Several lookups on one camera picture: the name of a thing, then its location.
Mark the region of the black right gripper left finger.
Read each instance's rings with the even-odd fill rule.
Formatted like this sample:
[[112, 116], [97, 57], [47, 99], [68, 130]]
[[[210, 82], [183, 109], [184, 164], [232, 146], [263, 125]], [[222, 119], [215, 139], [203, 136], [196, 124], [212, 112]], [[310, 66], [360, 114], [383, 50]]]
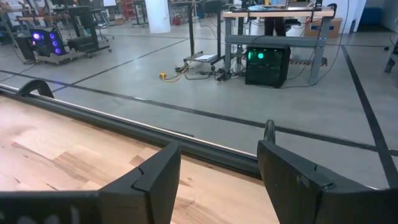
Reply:
[[0, 192], [0, 224], [170, 224], [180, 166], [171, 142], [98, 190]]

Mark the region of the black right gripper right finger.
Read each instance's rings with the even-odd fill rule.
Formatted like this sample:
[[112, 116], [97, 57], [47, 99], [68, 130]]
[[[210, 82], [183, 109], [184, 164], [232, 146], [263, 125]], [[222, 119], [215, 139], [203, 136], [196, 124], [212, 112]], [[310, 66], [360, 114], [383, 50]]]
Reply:
[[372, 189], [265, 140], [257, 158], [280, 224], [398, 224], [398, 188]]

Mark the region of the black computer tower green lights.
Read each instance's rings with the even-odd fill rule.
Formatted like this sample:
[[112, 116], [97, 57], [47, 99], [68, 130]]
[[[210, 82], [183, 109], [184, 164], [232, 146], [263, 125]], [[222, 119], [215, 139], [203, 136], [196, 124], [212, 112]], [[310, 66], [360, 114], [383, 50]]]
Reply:
[[287, 80], [290, 53], [288, 45], [249, 45], [245, 84], [280, 88]]

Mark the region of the black rolling pole stand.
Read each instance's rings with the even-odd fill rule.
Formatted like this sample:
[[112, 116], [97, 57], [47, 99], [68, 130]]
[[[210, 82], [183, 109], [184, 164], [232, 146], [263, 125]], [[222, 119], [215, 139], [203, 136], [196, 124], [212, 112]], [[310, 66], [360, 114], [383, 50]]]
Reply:
[[[224, 60], [221, 55], [221, 12], [226, 6], [224, 0], [191, 0], [185, 4], [188, 7], [188, 30], [190, 41], [190, 55], [183, 59], [184, 65], [182, 70], [188, 69], [193, 62], [209, 63], [211, 71], [215, 71], [214, 64], [220, 60]], [[193, 17], [197, 15], [196, 7], [199, 6], [204, 13], [216, 14], [216, 54], [205, 54], [203, 51], [195, 52], [195, 30], [193, 25]]]

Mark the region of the person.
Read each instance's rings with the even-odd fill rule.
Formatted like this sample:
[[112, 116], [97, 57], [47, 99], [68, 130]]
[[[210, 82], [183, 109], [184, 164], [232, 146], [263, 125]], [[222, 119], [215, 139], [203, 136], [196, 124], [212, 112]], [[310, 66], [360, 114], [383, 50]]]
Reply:
[[276, 32], [277, 36], [286, 36], [283, 17], [266, 17], [264, 26], [264, 35], [273, 36]]

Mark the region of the white building pillar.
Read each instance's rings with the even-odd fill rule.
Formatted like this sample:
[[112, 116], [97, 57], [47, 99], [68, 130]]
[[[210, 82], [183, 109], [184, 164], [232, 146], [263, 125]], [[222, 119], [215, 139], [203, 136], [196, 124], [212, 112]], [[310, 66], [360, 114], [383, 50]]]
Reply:
[[145, 0], [151, 34], [171, 31], [168, 0]]

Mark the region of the black computer tower purple lights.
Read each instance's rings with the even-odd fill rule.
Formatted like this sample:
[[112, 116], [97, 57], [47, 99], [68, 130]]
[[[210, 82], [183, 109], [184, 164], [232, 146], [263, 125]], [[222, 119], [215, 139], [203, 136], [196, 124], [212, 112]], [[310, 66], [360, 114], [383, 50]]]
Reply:
[[35, 60], [35, 54], [50, 57], [51, 54], [60, 56], [67, 53], [56, 28], [29, 29], [29, 35], [16, 37], [16, 42], [26, 60]]

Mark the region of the black metal table frame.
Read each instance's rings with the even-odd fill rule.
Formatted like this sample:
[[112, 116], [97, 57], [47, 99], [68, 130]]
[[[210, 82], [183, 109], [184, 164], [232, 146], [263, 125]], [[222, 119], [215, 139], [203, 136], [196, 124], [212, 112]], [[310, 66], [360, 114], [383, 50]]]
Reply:
[[181, 144], [183, 154], [188, 157], [256, 179], [261, 178], [257, 158], [253, 154], [47, 96], [40, 96], [34, 93], [19, 95], [17, 92], [17, 88], [0, 84], [1, 96], [28, 103], [156, 146], [165, 146], [170, 142], [178, 141]]

